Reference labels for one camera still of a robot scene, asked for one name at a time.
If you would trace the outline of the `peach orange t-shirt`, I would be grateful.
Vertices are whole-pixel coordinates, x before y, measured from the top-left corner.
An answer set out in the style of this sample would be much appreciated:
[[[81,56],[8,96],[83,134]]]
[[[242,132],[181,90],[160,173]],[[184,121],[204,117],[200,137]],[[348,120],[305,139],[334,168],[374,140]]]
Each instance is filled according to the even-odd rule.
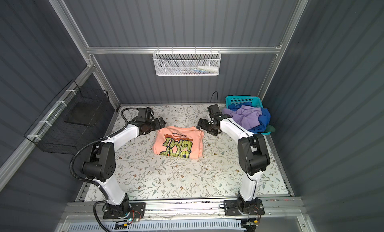
[[[160,129],[153,146],[156,155],[198,160],[203,156],[204,132],[196,127]]]

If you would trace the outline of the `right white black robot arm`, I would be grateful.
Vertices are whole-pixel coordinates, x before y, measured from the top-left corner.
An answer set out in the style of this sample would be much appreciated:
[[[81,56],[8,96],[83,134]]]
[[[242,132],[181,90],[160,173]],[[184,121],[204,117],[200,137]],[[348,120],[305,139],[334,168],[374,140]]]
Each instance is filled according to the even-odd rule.
[[[197,129],[213,136],[223,132],[237,142],[239,165],[244,172],[235,204],[225,208],[237,209],[241,213],[251,208],[260,209],[258,187],[264,171],[271,163],[265,137],[241,127],[228,114],[223,114],[217,104],[209,106],[208,112],[209,118],[199,119]]]

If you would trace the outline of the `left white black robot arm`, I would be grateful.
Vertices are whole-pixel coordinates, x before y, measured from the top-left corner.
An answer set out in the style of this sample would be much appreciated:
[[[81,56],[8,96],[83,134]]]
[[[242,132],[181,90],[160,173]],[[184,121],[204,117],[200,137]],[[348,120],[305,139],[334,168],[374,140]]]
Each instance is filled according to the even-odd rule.
[[[116,170],[116,151],[129,141],[153,131],[166,127],[163,118],[155,118],[153,110],[149,107],[136,108],[138,115],[131,120],[127,120],[124,112],[121,111],[124,126],[115,133],[95,142],[83,154],[83,165],[81,173],[86,179],[102,191],[106,203],[120,210],[129,209],[128,195],[121,189],[115,177]]]

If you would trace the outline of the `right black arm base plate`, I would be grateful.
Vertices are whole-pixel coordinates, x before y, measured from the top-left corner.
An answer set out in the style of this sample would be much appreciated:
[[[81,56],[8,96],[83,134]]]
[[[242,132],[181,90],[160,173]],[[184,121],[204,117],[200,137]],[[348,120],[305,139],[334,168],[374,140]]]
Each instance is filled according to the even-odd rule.
[[[225,215],[229,216],[263,216],[265,209],[263,201],[256,198],[249,202],[243,202],[241,198],[236,200],[225,200],[221,209],[224,209]]]

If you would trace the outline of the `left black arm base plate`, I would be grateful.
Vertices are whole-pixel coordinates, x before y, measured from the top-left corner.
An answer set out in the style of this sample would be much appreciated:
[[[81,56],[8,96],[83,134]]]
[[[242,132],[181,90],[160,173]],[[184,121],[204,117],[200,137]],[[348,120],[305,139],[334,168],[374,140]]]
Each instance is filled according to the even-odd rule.
[[[141,219],[144,216],[146,203],[128,203],[119,206],[105,203],[103,206],[104,220]]]

